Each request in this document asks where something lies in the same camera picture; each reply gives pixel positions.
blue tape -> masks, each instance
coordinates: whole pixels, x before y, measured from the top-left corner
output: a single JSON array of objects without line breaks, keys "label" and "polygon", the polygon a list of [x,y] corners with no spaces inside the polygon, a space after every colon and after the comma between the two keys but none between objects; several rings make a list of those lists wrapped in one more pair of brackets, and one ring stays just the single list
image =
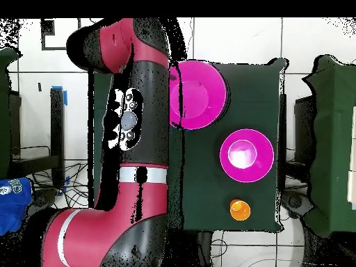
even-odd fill
[{"label": "blue tape", "polygon": [[[66,187],[63,187],[60,191],[62,191],[62,192],[66,192],[67,191],[67,188]],[[57,197],[61,197],[63,195],[63,193],[58,193],[57,194]]]},{"label": "blue tape", "polygon": [[63,91],[63,101],[64,101],[64,105],[67,106],[68,102],[67,102],[67,91]]}]

tile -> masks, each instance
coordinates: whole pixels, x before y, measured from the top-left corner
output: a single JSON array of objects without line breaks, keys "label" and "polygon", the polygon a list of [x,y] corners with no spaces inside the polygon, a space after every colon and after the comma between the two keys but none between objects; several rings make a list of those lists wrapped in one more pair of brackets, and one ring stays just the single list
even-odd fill
[{"label": "tile", "polygon": [[221,241],[217,241],[217,240],[220,240],[222,238],[222,235],[223,235],[222,230],[216,230],[213,233],[213,237],[211,238],[212,244],[220,244]]},{"label": "tile", "polygon": [[222,267],[222,253],[224,253],[227,250],[225,245],[212,245],[211,246],[211,262],[213,264],[213,267]]},{"label": "tile", "polygon": [[188,59],[193,58],[193,17],[177,17],[181,33],[186,43],[186,53]]},{"label": "tile", "polygon": [[275,233],[270,232],[225,232],[228,245],[275,245]]},{"label": "tile", "polygon": [[88,75],[20,73],[19,84],[22,147],[50,146],[50,89],[62,86],[67,91],[67,106],[64,107],[65,159],[88,158]]},{"label": "tile", "polygon": [[[296,119],[294,116],[294,106],[296,100],[312,95],[309,86],[302,80],[305,75],[285,75],[284,92],[286,94],[286,147],[296,148]],[[294,151],[288,151],[289,158]]]},{"label": "tile", "polygon": [[194,58],[265,64],[280,57],[280,17],[196,17]]},{"label": "tile", "polygon": [[[28,24],[19,30],[20,72],[73,72],[80,71],[67,56],[65,50],[43,51],[39,19],[25,19]],[[46,37],[46,47],[65,47],[67,38],[78,29],[78,20],[55,19],[55,35]]]},{"label": "tile", "polygon": [[317,56],[331,54],[342,63],[356,59],[355,20],[339,17],[284,17],[282,55],[287,72],[310,73]]},{"label": "tile", "polygon": [[356,203],[356,172],[348,172],[348,202]]},{"label": "tile", "polygon": [[280,221],[284,229],[277,233],[278,245],[304,245],[304,231],[300,220],[290,218],[287,210],[281,207]]},{"label": "tile", "polygon": [[98,22],[99,20],[102,20],[102,18],[81,18],[81,27],[84,26],[91,26],[95,22]]},{"label": "tile", "polygon": [[11,82],[11,90],[12,91],[18,91],[19,90],[19,84],[18,84],[18,78],[17,78],[17,73],[9,73],[10,77],[10,82]]},{"label": "tile", "polygon": [[302,267],[303,254],[304,247],[278,246],[277,267]]},{"label": "tile", "polygon": [[276,247],[231,245],[222,256],[222,267],[275,267]]}]

black cable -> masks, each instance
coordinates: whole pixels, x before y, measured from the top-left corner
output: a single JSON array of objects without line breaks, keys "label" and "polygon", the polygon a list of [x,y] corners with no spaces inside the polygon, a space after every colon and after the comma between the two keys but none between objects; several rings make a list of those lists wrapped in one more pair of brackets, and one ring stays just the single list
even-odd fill
[{"label": "black cable", "polygon": [[300,186],[289,186],[289,187],[286,187],[284,190],[285,191],[290,191],[292,189],[299,189],[299,188],[305,188],[305,187],[308,187],[307,184],[303,184],[303,185],[300,185]]},{"label": "black cable", "polygon": [[71,180],[73,177],[75,177],[77,174],[79,174],[88,164],[85,164],[81,169],[78,170],[78,172],[76,174],[74,174],[73,176],[71,176],[68,180]]},{"label": "black cable", "polygon": [[221,243],[222,243],[222,245],[220,246],[220,249],[223,247],[223,243],[225,244],[225,251],[223,252],[223,253],[221,253],[221,254],[219,254],[219,255],[216,255],[216,256],[212,256],[211,258],[218,258],[218,257],[221,257],[221,256],[223,256],[225,253],[226,253],[226,251],[227,251],[227,244],[226,244],[226,242],[224,241],[224,240],[222,240],[221,238],[217,238],[216,240],[214,240],[214,241],[221,241]]},{"label": "black cable", "polygon": [[69,165],[69,166],[67,166],[67,167],[65,167],[65,171],[67,172],[68,170],[70,170],[70,169],[72,169],[73,167],[75,167],[75,166],[78,166],[80,163],[76,163],[76,164],[74,164],[74,165]]}]

blue cloth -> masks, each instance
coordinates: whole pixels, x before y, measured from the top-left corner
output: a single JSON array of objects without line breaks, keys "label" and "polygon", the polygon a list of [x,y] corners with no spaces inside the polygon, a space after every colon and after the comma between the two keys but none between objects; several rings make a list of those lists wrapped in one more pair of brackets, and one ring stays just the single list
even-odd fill
[{"label": "blue cloth", "polygon": [[31,193],[27,178],[0,180],[0,236],[16,232],[21,227]]}]

cable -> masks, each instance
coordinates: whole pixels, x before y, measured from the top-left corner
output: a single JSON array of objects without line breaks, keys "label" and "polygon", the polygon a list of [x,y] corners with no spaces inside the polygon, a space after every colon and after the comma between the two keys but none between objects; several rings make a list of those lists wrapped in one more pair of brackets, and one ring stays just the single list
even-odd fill
[{"label": "cable", "polygon": [[224,240],[222,240],[221,238],[217,238],[217,239],[214,240],[214,241],[221,241],[220,250],[223,248],[223,243],[225,244],[226,249],[225,249],[225,251],[224,251],[223,253],[220,253],[219,255],[216,255],[216,256],[212,256],[211,258],[218,258],[218,257],[223,256],[223,255],[226,253],[226,251],[227,251],[227,244],[226,244],[226,242],[225,242]]},{"label": "cable", "polygon": [[304,185],[300,185],[300,186],[290,186],[290,187],[286,187],[284,190],[285,191],[291,191],[293,189],[299,189],[299,188],[305,188],[305,187],[308,187],[308,185],[304,184]]},{"label": "cable", "polygon": [[298,263],[302,263],[302,264],[309,264],[309,265],[315,265],[315,266],[321,266],[321,265],[329,265],[329,266],[337,266],[336,264],[315,264],[315,263],[308,263],[308,262],[303,262],[303,261],[298,261],[298,260],[284,260],[284,259],[262,259],[259,261],[256,261],[254,263],[252,263],[251,265],[249,265],[248,267],[251,267],[259,262],[263,262],[263,261],[285,261],[285,262],[298,262]]}]

